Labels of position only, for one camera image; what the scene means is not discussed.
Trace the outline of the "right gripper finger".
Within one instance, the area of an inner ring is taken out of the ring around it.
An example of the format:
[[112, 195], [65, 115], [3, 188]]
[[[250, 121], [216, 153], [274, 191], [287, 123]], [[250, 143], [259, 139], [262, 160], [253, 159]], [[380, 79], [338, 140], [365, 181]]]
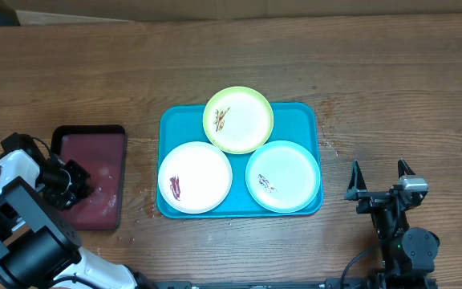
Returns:
[[362, 171], [357, 160], [352, 162], [351, 179], [347, 187], [347, 193], [366, 193], [367, 187]]
[[406, 175], [415, 175], [413, 170], [410, 168], [410, 166], [407, 164], [407, 162], [403, 158], [400, 158], [398, 160], [398, 175], [399, 177], [406, 176]]

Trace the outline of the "white plate with red stain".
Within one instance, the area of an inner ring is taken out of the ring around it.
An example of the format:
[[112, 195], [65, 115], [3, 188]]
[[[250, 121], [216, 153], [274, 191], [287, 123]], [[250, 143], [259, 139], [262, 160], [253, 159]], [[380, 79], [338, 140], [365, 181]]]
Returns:
[[192, 141], [175, 147], [160, 164], [158, 186], [164, 200], [185, 214], [219, 206], [233, 182], [228, 157], [212, 144]]

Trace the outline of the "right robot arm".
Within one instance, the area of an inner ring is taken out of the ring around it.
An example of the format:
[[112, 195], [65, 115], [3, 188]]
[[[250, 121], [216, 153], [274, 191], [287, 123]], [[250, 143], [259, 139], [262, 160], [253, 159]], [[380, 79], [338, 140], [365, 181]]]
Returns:
[[[359, 163], [354, 161], [344, 198], [357, 201], [357, 214], [371, 216], [379, 243], [354, 257], [339, 279], [341, 288], [437, 289], [435, 270], [440, 239], [429, 230], [410, 227], [406, 212], [420, 206], [428, 193], [428, 183], [414, 173], [404, 159], [398, 160], [398, 181], [386, 191], [367, 190]], [[383, 268], [371, 271], [360, 281], [346, 280], [352, 265], [379, 249]]]

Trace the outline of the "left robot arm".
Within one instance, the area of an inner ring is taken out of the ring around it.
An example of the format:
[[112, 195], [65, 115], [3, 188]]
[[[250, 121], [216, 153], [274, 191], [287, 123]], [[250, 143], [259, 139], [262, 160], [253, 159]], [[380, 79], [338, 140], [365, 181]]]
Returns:
[[0, 154], [0, 284], [4, 288], [154, 289], [139, 271], [82, 246], [61, 215], [92, 191], [74, 161], [43, 154], [41, 140], [13, 133]]

